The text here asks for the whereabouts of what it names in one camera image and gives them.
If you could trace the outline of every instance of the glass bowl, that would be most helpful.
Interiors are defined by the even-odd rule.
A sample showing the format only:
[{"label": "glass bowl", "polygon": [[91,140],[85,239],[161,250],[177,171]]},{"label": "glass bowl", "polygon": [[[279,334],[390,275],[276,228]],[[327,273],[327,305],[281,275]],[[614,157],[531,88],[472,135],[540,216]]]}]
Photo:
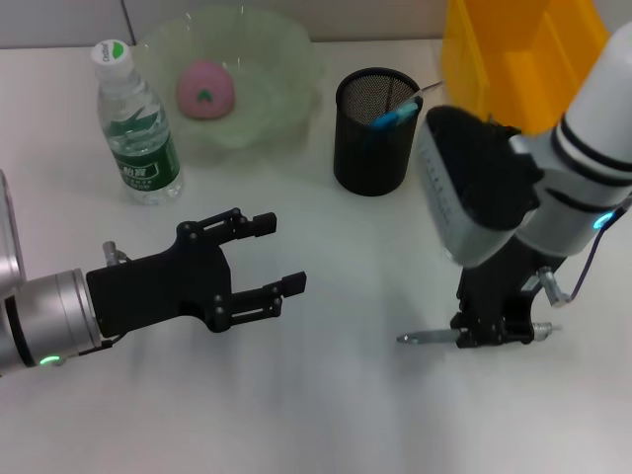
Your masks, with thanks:
[{"label": "glass bowl", "polygon": [[[302,124],[323,67],[305,29],[275,12],[211,5],[160,25],[133,49],[136,69],[160,95],[176,140],[243,148]],[[176,84],[207,59],[231,74],[235,109],[223,118],[183,116]]]}]

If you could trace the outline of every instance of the white table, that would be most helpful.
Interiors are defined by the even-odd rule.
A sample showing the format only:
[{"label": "white table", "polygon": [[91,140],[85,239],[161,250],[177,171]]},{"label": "white table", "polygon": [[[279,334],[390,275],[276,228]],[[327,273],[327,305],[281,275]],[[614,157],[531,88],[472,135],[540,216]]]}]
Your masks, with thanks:
[{"label": "white table", "polygon": [[[3,378],[2,472],[629,472],[632,219],[603,239],[573,305],[553,312],[537,298],[533,319],[564,327],[545,343],[397,345],[402,332],[446,327],[459,269],[443,256],[414,163],[386,197],[337,184],[334,94],[373,65],[432,84],[436,43],[317,48],[327,73],[305,134],[232,157],[181,150],[187,188],[163,207],[121,190],[87,49],[0,51],[0,167],[30,278],[102,267],[108,239],[133,258],[159,252],[179,222],[236,205],[278,216],[277,234],[225,246],[236,289],[308,274],[278,320],[213,335],[180,318]],[[558,273],[566,288],[585,256]]]}]

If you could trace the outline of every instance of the pen holder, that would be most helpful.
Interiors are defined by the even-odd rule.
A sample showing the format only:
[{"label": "pen holder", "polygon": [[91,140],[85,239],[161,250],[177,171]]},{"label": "pen holder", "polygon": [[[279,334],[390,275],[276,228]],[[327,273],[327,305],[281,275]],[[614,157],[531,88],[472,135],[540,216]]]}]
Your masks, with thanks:
[{"label": "pen holder", "polygon": [[402,184],[421,98],[418,111],[406,121],[385,129],[370,124],[418,91],[417,83],[407,75],[381,67],[357,71],[338,86],[334,174],[347,190],[383,196]]}]

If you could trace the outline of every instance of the bottle cap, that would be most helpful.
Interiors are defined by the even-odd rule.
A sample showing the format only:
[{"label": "bottle cap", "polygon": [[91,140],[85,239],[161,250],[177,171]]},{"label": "bottle cap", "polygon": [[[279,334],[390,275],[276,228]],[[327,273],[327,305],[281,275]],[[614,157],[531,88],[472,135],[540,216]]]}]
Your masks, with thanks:
[{"label": "bottle cap", "polygon": [[134,70],[129,46],[118,39],[101,41],[92,48],[90,56],[100,81],[124,79]]}]

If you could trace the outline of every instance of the yellow box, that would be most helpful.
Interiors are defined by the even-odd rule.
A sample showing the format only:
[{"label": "yellow box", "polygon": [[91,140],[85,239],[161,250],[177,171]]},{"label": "yellow box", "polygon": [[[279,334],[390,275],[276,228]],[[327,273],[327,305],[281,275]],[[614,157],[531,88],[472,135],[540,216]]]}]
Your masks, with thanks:
[{"label": "yellow box", "polygon": [[449,0],[443,79],[455,106],[539,133],[566,111],[607,39],[591,0]]}]

